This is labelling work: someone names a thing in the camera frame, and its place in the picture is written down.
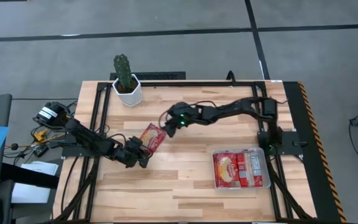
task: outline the wooden tabletop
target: wooden tabletop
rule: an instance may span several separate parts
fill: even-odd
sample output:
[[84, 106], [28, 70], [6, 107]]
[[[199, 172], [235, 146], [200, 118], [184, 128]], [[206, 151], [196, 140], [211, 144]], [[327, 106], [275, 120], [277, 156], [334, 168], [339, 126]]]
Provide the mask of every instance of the wooden tabletop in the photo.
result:
[[[89, 127], [97, 82], [83, 82], [75, 118]], [[285, 101], [283, 83], [266, 81], [268, 96]], [[252, 96], [247, 86], [142, 87], [143, 102], [129, 108], [111, 92], [106, 124], [108, 135], [140, 136], [150, 124], [179, 101], [196, 103], [212, 100], [218, 106]], [[103, 105], [99, 105], [99, 127]], [[278, 106], [278, 125], [293, 129], [288, 104]], [[257, 121], [247, 115], [220, 119], [214, 125], [192, 125], [165, 138], [146, 169], [102, 158], [94, 196], [91, 222], [246, 222], [274, 221], [270, 189], [216, 190], [211, 153], [221, 149], [257, 147]], [[293, 156], [282, 156], [289, 191], [307, 213], [315, 217], [313, 201], [303, 164]], [[63, 163], [53, 214], [60, 214], [62, 192], [74, 158]], [[64, 206], [77, 191], [83, 159], [79, 158], [68, 182]], [[285, 216], [278, 191], [281, 214]], [[86, 192], [80, 217], [85, 215]]]

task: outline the hazard stripe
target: hazard stripe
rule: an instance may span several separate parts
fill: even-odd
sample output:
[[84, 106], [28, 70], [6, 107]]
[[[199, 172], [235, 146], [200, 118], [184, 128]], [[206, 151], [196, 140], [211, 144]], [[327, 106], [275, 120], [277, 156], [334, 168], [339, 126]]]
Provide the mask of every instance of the hazard stripe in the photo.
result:
[[334, 184], [333, 175], [332, 175], [331, 171], [329, 170], [327, 157], [326, 157], [326, 155], [324, 153], [323, 144], [321, 143], [320, 136], [318, 134], [318, 130], [317, 130], [317, 127], [316, 127], [316, 122], [314, 121], [313, 114], [311, 112], [311, 108], [310, 108], [310, 105], [309, 105], [308, 96], [306, 94], [305, 87], [303, 86], [303, 84], [301, 82], [299, 82], [299, 87], [301, 88], [301, 92], [302, 92], [302, 95], [303, 95], [303, 101], [305, 102], [305, 107], [306, 107], [306, 110], [308, 111], [310, 124], [311, 124], [311, 127], [313, 129], [314, 138], [316, 139], [316, 143], [317, 143], [317, 146], [318, 146], [318, 151], [320, 152], [320, 157], [321, 157], [321, 160], [323, 162], [323, 166], [324, 166], [326, 174], [327, 174], [327, 179], [328, 179], [328, 182], [329, 182], [329, 186], [330, 186], [330, 188], [331, 188], [331, 190], [333, 192], [333, 197], [334, 197], [334, 201], [335, 201], [335, 204], [336, 204], [336, 207], [337, 207], [337, 210], [338, 210], [338, 214], [341, 217], [341, 222], [345, 223], [346, 222], [345, 214], [343, 213], [342, 205], [341, 205], [341, 202], [339, 201], [338, 193], [336, 191], [335, 184]]

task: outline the concrete floor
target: concrete floor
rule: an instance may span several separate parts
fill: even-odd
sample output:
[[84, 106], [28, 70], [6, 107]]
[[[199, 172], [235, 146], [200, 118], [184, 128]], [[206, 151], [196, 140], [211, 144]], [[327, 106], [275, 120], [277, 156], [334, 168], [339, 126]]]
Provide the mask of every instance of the concrete floor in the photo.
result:
[[[358, 24], [358, 1], [251, 3], [258, 27]], [[231, 27], [250, 27], [244, 1], [0, 2], [0, 37]], [[358, 157], [347, 133], [348, 119], [358, 114], [358, 29], [259, 35], [271, 79], [304, 83], [347, 221], [358, 223]], [[0, 94], [76, 98], [83, 80], [108, 79], [120, 53], [138, 72], [186, 71], [188, 79], [222, 79], [233, 70], [237, 78], [262, 78], [250, 32], [0, 42]], [[12, 102], [7, 144], [30, 141], [36, 127], [31, 117], [47, 101]], [[358, 148], [358, 128], [353, 134]], [[59, 157], [58, 149], [49, 150], [42, 160]], [[48, 216], [44, 211], [35, 220]]]

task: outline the white pot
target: white pot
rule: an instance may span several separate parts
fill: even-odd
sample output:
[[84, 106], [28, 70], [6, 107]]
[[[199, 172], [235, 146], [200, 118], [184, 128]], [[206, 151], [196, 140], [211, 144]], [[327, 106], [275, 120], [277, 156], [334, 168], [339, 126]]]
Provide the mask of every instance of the white pot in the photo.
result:
[[114, 81], [114, 83], [112, 83], [112, 87], [116, 91], [121, 102], [130, 107], [134, 107], [142, 102], [142, 88], [140, 87], [140, 81], [134, 74], [132, 74], [132, 78], [135, 78], [137, 81], [137, 86], [132, 93], [119, 93], [117, 91], [116, 85], [118, 83], [118, 78]]

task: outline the plastic food tray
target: plastic food tray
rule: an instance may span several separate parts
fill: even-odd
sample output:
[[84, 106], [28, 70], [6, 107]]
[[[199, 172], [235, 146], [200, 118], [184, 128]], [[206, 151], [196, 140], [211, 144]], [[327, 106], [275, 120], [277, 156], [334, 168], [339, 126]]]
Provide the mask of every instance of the plastic food tray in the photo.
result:
[[270, 187], [264, 150], [218, 150], [212, 153], [215, 188], [218, 190]]

